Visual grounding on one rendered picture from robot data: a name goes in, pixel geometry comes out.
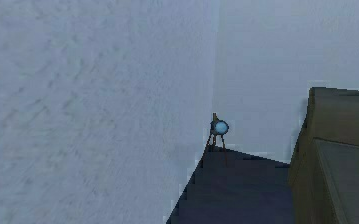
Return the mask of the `tripod floor lamp blue lens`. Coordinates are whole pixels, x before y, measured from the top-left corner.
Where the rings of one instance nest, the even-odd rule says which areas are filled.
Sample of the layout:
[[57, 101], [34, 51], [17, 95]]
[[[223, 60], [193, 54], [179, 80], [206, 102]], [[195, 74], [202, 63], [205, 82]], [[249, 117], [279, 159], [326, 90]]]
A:
[[221, 138], [222, 141], [222, 150], [224, 153], [224, 158], [227, 158], [227, 149], [225, 144], [224, 135], [229, 131], [229, 125], [224, 120], [218, 118], [217, 113], [212, 114], [212, 121], [210, 122], [210, 130], [208, 139], [206, 141], [204, 152], [207, 153], [208, 150], [213, 150], [216, 147], [217, 137]]

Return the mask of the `dark brown wooden cabinet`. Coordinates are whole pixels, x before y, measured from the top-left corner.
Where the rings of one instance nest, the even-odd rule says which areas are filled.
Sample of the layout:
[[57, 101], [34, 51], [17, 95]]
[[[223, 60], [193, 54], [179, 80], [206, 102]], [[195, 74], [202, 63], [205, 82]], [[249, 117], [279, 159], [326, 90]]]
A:
[[296, 224], [359, 224], [358, 90], [309, 90], [288, 183]]

